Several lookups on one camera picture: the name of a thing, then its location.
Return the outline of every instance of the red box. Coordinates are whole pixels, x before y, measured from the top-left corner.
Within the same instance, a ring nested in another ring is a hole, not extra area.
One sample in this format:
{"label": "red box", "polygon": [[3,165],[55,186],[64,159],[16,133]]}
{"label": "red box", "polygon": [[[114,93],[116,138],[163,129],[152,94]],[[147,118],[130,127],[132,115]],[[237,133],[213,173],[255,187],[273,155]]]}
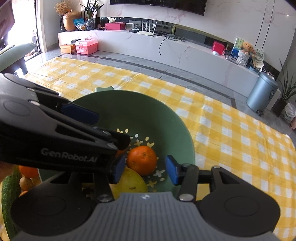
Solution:
{"label": "red box", "polygon": [[114,23],[105,24],[105,29],[107,30],[123,30],[125,28],[126,28],[126,25],[123,22],[114,22]]}
{"label": "red box", "polygon": [[214,41],[213,48],[212,48],[213,51],[216,51],[218,54],[222,55],[224,49],[225,49],[225,46],[222,43]]}
{"label": "red box", "polygon": [[94,38],[86,38],[75,43],[76,52],[81,54],[92,54],[98,51],[98,41]]}

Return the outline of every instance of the green colander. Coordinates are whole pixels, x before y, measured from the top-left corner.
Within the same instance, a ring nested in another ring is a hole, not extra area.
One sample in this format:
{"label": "green colander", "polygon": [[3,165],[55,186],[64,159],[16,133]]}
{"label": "green colander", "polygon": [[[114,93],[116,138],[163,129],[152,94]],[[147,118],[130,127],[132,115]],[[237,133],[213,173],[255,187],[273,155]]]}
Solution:
{"label": "green colander", "polygon": [[[150,96],[109,88],[83,96],[74,103],[99,113],[96,126],[130,135],[130,148],[150,146],[158,163],[150,176],[143,177],[148,191],[176,194],[178,189],[165,171],[165,157],[172,155],[181,164],[194,164],[195,151],[188,129],[173,110]],[[45,170],[39,172],[43,180],[55,174]]]}

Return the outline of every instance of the cucumber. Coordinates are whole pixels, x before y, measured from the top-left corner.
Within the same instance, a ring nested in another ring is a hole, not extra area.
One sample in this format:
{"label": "cucumber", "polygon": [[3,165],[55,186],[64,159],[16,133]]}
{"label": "cucumber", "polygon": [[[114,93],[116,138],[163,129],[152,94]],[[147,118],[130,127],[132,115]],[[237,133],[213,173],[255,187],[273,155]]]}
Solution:
{"label": "cucumber", "polygon": [[4,178],[2,182],[2,197],[1,197],[1,204],[2,204],[2,214],[4,219],[5,228],[10,240],[14,236],[17,235],[18,231],[12,221],[10,216],[10,209],[12,203],[21,193],[20,189],[20,179],[22,175],[18,169],[18,166],[14,167],[13,173]]}

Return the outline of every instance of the trash can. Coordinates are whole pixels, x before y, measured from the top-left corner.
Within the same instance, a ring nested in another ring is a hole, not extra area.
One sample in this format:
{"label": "trash can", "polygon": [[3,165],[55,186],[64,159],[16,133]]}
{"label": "trash can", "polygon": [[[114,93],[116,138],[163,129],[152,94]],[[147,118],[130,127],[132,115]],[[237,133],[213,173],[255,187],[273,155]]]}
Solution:
{"label": "trash can", "polygon": [[274,78],[266,73],[260,73],[255,86],[246,100],[248,107],[258,113],[259,116],[263,115],[263,111],[271,101],[278,87]]}

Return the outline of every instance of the yellow checkered tablecloth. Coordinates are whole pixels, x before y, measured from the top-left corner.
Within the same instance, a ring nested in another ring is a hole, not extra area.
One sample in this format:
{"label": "yellow checkered tablecloth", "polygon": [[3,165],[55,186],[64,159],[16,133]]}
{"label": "yellow checkered tablecloth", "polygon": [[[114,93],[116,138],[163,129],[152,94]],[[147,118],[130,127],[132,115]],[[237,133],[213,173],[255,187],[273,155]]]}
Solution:
{"label": "yellow checkered tablecloth", "polygon": [[[125,69],[55,58],[25,78],[70,100],[113,86],[162,101],[189,129],[196,165],[220,165],[272,196],[281,208],[274,233],[284,241],[296,236],[296,152],[287,135],[210,97]],[[207,193],[201,185],[197,198]]]}

